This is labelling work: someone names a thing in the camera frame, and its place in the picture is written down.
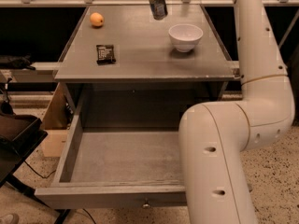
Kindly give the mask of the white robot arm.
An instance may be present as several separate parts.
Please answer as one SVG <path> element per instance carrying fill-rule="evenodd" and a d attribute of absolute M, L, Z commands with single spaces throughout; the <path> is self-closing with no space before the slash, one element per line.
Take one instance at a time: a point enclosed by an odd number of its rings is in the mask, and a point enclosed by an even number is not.
<path fill-rule="evenodd" d="M 258 224 L 240 154 L 287 132 L 295 105 L 263 0 L 233 0 L 242 100 L 194 105 L 178 129 L 191 224 Z"/>

